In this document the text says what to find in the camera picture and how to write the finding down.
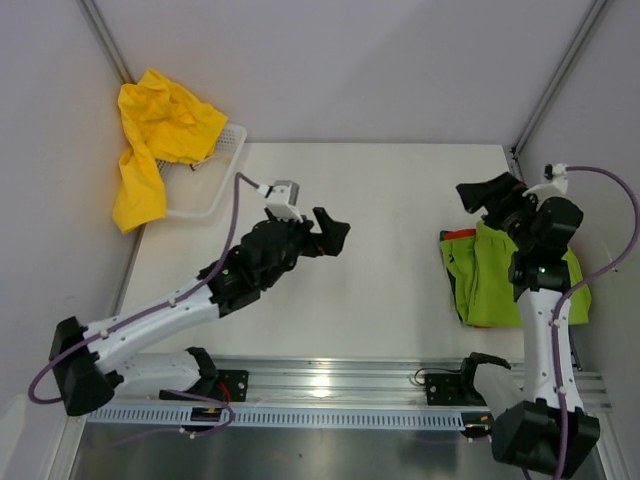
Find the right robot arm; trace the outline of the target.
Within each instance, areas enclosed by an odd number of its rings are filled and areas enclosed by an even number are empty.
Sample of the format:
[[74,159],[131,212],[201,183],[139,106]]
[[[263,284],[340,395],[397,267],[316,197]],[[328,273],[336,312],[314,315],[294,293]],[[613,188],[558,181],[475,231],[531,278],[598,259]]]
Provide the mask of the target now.
[[468,403],[486,403],[493,416],[492,455],[503,464],[569,479],[589,456],[600,423],[584,409],[569,340],[570,272],[564,256],[584,214],[559,188],[542,195],[510,173],[461,183],[464,209],[486,212],[484,224],[514,242],[508,280],[522,319],[524,384],[504,359],[472,353],[456,380]]

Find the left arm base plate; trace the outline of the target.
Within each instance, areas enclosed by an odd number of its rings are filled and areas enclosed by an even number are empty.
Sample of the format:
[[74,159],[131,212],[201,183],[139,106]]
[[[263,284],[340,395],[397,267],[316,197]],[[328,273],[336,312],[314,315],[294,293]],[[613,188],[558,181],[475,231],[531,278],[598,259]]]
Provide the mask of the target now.
[[151,392],[161,400],[191,401],[200,398],[223,402],[245,402],[249,386],[246,370],[223,369],[213,376],[197,370],[173,376]]

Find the teal green shorts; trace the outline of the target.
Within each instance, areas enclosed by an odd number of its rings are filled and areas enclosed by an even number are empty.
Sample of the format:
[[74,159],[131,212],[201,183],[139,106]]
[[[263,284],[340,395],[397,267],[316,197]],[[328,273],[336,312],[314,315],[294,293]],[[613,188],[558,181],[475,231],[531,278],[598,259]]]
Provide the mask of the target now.
[[445,272],[450,283],[455,312],[460,322],[465,323],[468,315],[468,301],[465,292],[465,269],[469,254],[469,243],[462,238],[454,238],[452,234],[452,231],[440,231],[440,251]]

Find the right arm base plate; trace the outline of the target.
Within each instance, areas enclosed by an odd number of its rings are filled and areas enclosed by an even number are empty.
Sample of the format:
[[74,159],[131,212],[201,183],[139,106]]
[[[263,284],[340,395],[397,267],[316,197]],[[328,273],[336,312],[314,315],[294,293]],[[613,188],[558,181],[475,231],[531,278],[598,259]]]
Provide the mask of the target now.
[[429,373],[424,380],[430,406],[486,406],[483,397],[460,373]]

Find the orange shorts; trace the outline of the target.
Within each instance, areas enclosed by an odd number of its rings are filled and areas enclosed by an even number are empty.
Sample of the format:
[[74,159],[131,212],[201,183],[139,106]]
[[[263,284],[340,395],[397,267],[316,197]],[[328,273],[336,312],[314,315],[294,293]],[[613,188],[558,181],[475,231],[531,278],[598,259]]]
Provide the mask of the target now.
[[464,325],[487,329],[489,322],[489,280],[491,269],[485,245],[478,242],[475,229],[452,231],[454,238],[462,238],[469,243],[466,264],[465,292],[468,301],[468,315]]

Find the lime green shorts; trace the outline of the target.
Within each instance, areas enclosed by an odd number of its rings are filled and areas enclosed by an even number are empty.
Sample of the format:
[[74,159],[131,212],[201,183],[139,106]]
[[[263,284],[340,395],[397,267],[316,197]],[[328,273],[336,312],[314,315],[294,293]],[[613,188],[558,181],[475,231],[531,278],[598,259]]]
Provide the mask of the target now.
[[513,298],[513,286],[509,282],[508,270],[512,254],[516,251],[515,244],[506,233],[487,227],[478,222],[475,229],[479,243],[485,245],[491,269],[489,280],[489,328],[517,328],[522,327],[522,318]]

